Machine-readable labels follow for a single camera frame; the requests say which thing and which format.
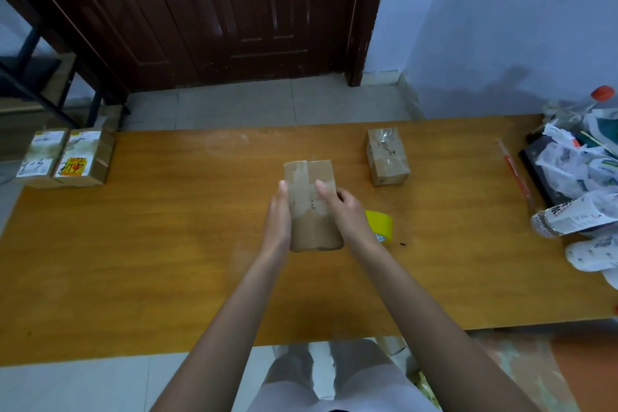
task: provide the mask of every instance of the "person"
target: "person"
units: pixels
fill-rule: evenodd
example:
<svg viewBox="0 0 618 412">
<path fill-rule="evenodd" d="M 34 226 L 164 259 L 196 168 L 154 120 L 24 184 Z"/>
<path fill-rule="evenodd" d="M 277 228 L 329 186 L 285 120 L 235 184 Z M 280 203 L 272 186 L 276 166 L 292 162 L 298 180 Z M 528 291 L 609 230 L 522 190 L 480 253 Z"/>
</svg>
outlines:
<svg viewBox="0 0 618 412">
<path fill-rule="evenodd" d="M 317 181 L 344 242 L 365 269 L 445 411 L 538 411 L 535 404 L 461 330 L 373 234 L 360 202 Z M 285 181 L 268 205 L 261 249 L 151 412 L 232 409 L 277 275 L 290 248 L 292 222 Z M 331 342 L 333 401 L 312 389 L 307 345 L 279 348 L 250 412 L 435 411 L 436 408 L 370 340 Z"/>
</svg>

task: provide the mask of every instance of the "white wall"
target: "white wall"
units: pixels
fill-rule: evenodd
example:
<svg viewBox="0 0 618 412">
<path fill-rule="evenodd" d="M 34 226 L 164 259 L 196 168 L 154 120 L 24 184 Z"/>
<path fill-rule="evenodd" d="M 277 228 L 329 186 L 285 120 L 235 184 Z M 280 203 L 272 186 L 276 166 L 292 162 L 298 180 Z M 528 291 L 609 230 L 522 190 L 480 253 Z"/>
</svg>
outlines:
<svg viewBox="0 0 618 412">
<path fill-rule="evenodd" d="M 428 118 L 538 112 L 617 84 L 617 18 L 618 0 L 433 0 L 407 80 Z"/>
<path fill-rule="evenodd" d="M 28 22 L 8 2 L 0 0 L 0 56 L 16 56 L 31 28 Z M 36 45 L 34 55 L 51 57 L 55 53 L 54 49 L 44 39 L 41 39 Z M 67 95 L 67 106 L 72 105 L 72 102 L 68 100 L 92 98 L 94 95 L 95 91 L 76 74 Z"/>
<path fill-rule="evenodd" d="M 432 0 L 380 0 L 365 72 L 404 69 Z"/>
</svg>

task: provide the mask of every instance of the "yellow and red sticker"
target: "yellow and red sticker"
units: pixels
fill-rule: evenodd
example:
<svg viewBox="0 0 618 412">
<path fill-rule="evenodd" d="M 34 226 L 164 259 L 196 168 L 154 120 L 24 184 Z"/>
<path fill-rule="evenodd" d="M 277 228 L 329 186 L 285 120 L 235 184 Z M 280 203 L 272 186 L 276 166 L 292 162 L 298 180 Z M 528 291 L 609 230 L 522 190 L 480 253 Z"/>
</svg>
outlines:
<svg viewBox="0 0 618 412">
<path fill-rule="evenodd" d="M 86 169 L 86 158 L 68 158 L 60 170 L 61 176 L 81 176 Z"/>
</svg>

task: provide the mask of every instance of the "box held in hands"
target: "box held in hands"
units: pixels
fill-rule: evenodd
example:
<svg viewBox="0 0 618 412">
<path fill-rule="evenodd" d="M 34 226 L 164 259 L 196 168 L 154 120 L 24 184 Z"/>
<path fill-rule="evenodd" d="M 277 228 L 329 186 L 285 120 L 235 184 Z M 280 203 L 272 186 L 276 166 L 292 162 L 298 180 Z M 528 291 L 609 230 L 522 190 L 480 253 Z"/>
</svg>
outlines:
<svg viewBox="0 0 618 412">
<path fill-rule="evenodd" d="M 61 187 L 53 175 L 68 135 L 69 130 L 62 127 L 35 132 L 15 179 L 31 188 Z"/>
<path fill-rule="evenodd" d="M 114 149 L 114 136 L 104 129 L 76 129 L 54 178 L 65 186 L 99 186 L 105 182 Z"/>
<path fill-rule="evenodd" d="M 410 167 L 396 127 L 368 130 L 365 148 L 374 186 L 406 181 Z"/>
<path fill-rule="evenodd" d="M 318 194 L 315 181 L 323 181 L 335 190 L 330 160 L 289 162 L 283 165 L 289 189 L 292 214 L 293 252 L 341 249 L 344 240 L 337 229 L 328 205 Z"/>
</svg>

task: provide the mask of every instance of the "table top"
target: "table top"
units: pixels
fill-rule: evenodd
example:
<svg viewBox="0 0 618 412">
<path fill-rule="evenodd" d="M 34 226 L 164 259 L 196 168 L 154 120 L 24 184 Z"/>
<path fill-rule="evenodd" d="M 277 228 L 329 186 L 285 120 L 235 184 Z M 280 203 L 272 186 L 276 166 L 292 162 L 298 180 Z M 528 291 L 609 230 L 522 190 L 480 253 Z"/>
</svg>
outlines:
<svg viewBox="0 0 618 412">
<path fill-rule="evenodd" d="M 118 133 L 104 186 L 23 190 L 0 240 L 0 364 L 189 350 L 254 258 L 283 163 L 303 159 L 393 217 L 390 252 L 464 329 L 610 317 L 618 291 L 532 232 L 496 145 L 515 154 L 538 121 Z M 363 139 L 382 126 L 406 149 L 401 186 L 371 184 Z M 396 332 L 344 248 L 290 253 L 256 344 Z"/>
</svg>

